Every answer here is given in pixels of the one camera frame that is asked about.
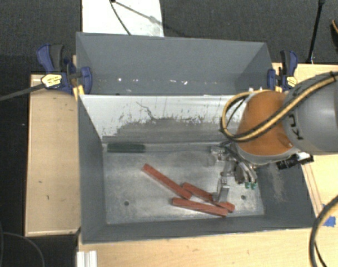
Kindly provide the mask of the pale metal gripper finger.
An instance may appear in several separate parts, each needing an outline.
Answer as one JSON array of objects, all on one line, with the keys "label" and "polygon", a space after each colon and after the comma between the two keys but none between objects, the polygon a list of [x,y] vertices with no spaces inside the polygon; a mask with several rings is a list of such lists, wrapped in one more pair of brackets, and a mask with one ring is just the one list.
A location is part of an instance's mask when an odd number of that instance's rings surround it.
[{"label": "pale metal gripper finger", "polygon": [[225,172],[221,173],[221,176],[217,182],[217,191],[213,193],[213,200],[215,202],[226,202],[228,199],[228,193],[230,191],[230,185],[228,182],[228,174]]},{"label": "pale metal gripper finger", "polygon": [[207,165],[214,166],[217,161],[221,161],[223,155],[223,147],[211,146],[207,157]]}]

